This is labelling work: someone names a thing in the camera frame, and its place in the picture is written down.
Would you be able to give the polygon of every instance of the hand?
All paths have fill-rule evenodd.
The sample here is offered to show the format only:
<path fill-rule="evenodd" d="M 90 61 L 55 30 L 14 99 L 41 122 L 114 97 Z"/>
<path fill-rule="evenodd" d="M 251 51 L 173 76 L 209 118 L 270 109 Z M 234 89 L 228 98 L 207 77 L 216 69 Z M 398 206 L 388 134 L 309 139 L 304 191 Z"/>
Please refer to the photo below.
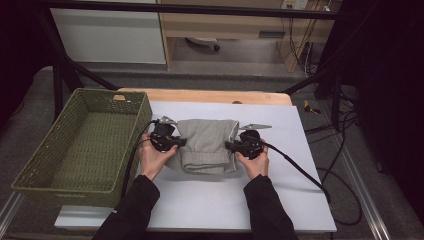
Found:
<path fill-rule="evenodd" d="M 141 136 L 143 147 L 138 150 L 138 153 L 141 162 L 141 175 L 145 175 L 153 181 L 160 173 L 165 163 L 177 153 L 178 146 L 174 145 L 167 152 L 159 152 L 153 147 L 149 137 L 150 133 Z"/>
<path fill-rule="evenodd" d="M 264 146 L 263 152 L 261 152 L 261 154 L 259 154 L 259 156 L 255 159 L 249 160 L 249 158 L 243 156 L 239 152 L 236 152 L 236 157 L 246 168 L 247 176 L 249 176 L 250 179 L 254 179 L 259 176 L 259 174 L 262 174 L 262 176 L 268 176 L 269 159 L 267 146 Z"/>

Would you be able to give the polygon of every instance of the folded towel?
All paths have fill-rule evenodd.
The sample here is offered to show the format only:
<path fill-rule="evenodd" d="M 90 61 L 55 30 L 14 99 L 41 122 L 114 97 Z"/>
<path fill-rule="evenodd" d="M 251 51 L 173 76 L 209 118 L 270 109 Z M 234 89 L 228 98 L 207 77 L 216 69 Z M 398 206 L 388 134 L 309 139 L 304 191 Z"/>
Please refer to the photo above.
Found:
<path fill-rule="evenodd" d="M 166 166 L 189 174 L 224 174 L 237 170 L 235 156 L 225 149 L 225 141 L 233 141 L 238 132 L 238 121 L 190 119 L 178 122 L 184 147 Z"/>

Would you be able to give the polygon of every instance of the white tabletop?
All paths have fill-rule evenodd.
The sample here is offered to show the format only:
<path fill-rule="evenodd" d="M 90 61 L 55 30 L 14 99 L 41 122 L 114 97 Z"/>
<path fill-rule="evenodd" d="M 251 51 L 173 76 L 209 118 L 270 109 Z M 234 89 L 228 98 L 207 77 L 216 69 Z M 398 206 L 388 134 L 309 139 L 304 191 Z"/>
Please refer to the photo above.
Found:
<path fill-rule="evenodd" d="M 261 137 L 289 155 L 317 179 L 311 152 L 296 107 L 220 103 L 151 102 L 153 119 L 233 119 L 240 126 L 272 125 Z M 269 177 L 298 232 L 334 232 L 336 226 L 325 195 L 277 152 L 269 151 Z M 249 182 L 244 167 L 224 175 L 188 175 L 164 167 L 154 180 L 161 192 L 148 230 L 152 231 L 249 231 L 249 210 L 243 187 Z M 97 229 L 111 209 L 64 206 L 55 226 Z"/>

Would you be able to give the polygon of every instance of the green wicker basket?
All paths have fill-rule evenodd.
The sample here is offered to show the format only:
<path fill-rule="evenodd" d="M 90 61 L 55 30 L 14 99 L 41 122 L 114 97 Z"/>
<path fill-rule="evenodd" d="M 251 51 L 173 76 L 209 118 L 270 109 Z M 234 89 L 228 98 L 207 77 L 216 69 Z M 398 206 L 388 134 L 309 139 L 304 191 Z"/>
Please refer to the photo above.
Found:
<path fill-rule="evenodd" d="M 131 150 L 151 118 L 146 93 L 75 90 L 12 189 L 43 204 L 115 207 Z"/>

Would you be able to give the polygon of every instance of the black jacket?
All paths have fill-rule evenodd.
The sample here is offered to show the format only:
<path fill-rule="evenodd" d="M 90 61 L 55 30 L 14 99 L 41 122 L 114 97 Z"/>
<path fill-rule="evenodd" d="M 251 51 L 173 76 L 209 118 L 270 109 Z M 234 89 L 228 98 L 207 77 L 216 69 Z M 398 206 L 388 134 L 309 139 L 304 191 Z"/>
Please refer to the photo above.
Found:
<path fill-rule="evenodd" d="M 297 239 L 293 223 L 267 176 L 259 175 L 244 188 L 253 239 Z M 140 240 L 160 193 L 150 179 L 138 176 L 127 195 L 106 218 L 94 240 Z"/>

